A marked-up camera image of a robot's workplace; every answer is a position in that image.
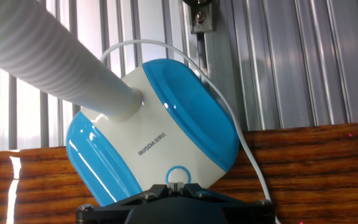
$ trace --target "corrugated metal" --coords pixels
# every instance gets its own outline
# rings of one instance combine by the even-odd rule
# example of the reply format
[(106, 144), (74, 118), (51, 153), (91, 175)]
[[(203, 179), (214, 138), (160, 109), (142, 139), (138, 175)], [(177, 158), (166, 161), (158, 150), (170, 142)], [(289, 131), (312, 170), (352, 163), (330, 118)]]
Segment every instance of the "corrugated metal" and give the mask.
[[(215, 29), (191, 34), (181, 0), (42, 0), (96, 57), (132, 39), (184, 51), (225, 94), (244, 130), (358, 122), (358, 0), (215, 1)], [(179, 55), (128, 45), (106, 65), (123, 77)], [(79, 107), (0, 70), (0, 150), (62, 146)]]
[(233, 4), (250, 130), (358, 122), (357, 0)]

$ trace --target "button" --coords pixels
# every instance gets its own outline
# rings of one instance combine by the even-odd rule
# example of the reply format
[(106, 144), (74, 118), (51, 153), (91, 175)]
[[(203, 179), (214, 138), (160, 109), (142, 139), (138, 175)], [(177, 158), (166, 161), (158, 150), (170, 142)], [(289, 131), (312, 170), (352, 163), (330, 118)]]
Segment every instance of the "button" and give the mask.
[(183, 182), (189, 184), (191, 177), (189, 171), (183, 166), (172, 167), (167, 173), (167, 183)]

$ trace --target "metal bracket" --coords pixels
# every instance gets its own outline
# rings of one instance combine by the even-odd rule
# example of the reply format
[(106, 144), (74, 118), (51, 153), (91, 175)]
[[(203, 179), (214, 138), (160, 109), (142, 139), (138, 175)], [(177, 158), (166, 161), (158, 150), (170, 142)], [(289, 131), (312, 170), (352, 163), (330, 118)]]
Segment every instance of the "metal bracket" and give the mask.
[(213, 31), (212, 1), (184, 0), (184, 2), (190, 7), (190, 32), (199, 34)]

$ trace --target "black mount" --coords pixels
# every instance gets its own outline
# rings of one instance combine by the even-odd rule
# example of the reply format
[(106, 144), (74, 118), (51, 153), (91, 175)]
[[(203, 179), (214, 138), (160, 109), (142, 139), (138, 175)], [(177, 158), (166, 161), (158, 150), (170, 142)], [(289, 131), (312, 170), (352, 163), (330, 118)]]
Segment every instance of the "black mount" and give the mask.
[(269, 200), (245, 203), (198, 184), (182, 186), (153, 185), (105, 207), (83, 205), (76, 209), (76, 223), (275, 223), (275, 205)]

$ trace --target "wood grain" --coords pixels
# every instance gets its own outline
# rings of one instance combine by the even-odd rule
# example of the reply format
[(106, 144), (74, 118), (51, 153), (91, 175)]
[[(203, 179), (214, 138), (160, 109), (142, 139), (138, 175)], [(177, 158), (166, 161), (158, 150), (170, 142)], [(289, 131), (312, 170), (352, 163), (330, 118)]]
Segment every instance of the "wood grain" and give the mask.
[[(358, 223), (358, 124), (244, 136), (282, 223)], [(20, 158), (18, 179), (12, 157)], [(263, 197), (242, 150), (231, 171), (211, 190), (246, 202)], [(75, 208), (84, 203), (97, 205), (65, 148), (0, 152), (0, 223), (7, 218), (15, 223), (73, 223)]]

